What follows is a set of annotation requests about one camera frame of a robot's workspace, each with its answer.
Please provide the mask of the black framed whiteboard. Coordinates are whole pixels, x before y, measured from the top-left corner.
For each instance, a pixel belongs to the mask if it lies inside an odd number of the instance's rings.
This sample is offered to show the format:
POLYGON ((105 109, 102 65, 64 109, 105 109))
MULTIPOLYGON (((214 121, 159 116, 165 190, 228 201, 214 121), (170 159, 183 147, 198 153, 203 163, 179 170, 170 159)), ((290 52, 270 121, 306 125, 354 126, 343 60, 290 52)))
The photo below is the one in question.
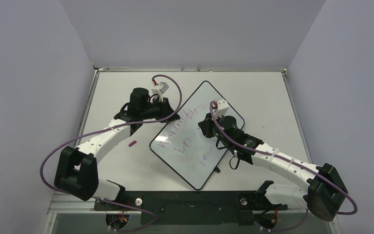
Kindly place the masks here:
POLYGON ((226 154, 216 149, 216 138, 206 138, 198 123, 209 113, 211 101, 222 98, 203 81, 178 110, 177 121, 167 123, 150 142, 150 150, 194 190, 201 190, 226 154))

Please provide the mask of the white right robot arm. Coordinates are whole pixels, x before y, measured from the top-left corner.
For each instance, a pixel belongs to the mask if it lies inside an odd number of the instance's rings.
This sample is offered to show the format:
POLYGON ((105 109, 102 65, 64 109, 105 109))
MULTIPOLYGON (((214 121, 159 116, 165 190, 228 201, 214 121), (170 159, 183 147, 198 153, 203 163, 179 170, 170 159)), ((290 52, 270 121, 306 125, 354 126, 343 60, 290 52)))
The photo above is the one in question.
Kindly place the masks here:
POLYGON ((266 181, 255 195, 259 207, 287 205, 307 208, 316 217, 328 222, 333 221, 336 215, 347 215, 340 208, 349 199, 349 192, 333 165, 325 163, 319 166, 281 154, 278 149, 239 129, 233 116, 213 120, 208 113, 198 126, 204 137, 216 138, 222 148, 238 160, 266 168, 293 183, 279 185, 266 181))

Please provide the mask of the magenta marker cap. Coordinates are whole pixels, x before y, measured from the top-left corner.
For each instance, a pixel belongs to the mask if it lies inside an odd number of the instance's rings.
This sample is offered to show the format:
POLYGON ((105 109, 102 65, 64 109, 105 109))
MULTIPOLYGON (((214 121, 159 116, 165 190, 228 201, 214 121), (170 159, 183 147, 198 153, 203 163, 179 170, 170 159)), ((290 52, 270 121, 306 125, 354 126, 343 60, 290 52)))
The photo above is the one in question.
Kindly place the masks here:
POLYGON ((136 144, 137 141, 136 140, 133 140, 131 143, 128 144, 129 147, 133 146, 134 144, 136 144))

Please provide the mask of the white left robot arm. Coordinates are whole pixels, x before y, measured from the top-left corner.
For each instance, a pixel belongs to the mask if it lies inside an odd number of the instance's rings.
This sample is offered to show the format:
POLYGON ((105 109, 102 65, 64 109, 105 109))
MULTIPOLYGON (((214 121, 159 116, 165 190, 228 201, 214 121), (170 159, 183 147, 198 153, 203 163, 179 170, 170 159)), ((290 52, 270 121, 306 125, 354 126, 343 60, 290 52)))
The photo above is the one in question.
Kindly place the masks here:
POLYGON ((54 185, 57 189, 74 195, 81 200, 90 198, 106 199, 115 210, 126 203, 125 188, 98 174, 98 164, 118 143, 132 136, 145 120, 167 123, 179 120, 164 88, 134 88, 129 102, 121 108, 103 132, 75 148, 65 147, 59 157, 54 185))

